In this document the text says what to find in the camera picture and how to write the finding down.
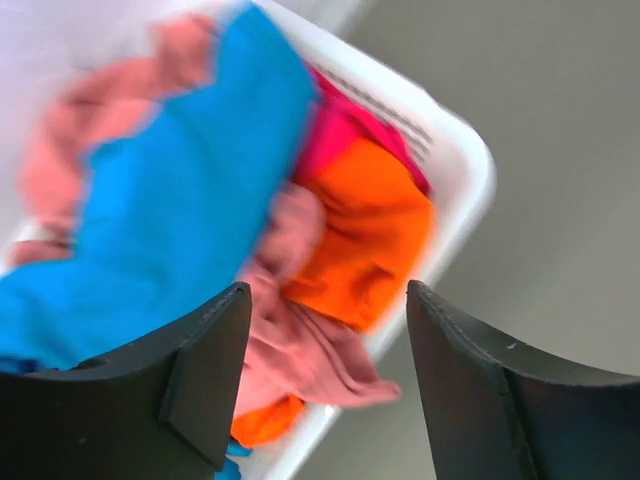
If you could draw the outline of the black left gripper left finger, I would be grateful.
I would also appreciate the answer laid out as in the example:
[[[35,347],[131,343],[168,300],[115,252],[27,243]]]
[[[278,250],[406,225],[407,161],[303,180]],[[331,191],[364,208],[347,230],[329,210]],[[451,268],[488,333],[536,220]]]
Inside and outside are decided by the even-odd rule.
[[[68,371],[1,377],[5,479],[211,479],[230,439],[251,317],[236,283]]]

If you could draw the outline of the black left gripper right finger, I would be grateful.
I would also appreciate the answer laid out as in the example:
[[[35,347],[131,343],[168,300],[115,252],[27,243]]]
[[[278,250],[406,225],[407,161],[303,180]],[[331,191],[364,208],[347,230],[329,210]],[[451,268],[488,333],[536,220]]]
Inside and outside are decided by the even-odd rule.
[[[528,345],[426,284],[406,316],[440,479],[635,479],[639,380]]]

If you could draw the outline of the blue t shirt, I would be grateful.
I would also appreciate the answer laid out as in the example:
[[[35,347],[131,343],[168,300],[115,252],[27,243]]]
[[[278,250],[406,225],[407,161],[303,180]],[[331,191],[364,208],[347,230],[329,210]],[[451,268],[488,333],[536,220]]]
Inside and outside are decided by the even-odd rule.
[[[154,55],[97,70],[41,116],[20,185],[70,242],[16,249],[1,368],[67,370],[228,286],[305,142],[315,83],[264,10],[161,26]]]

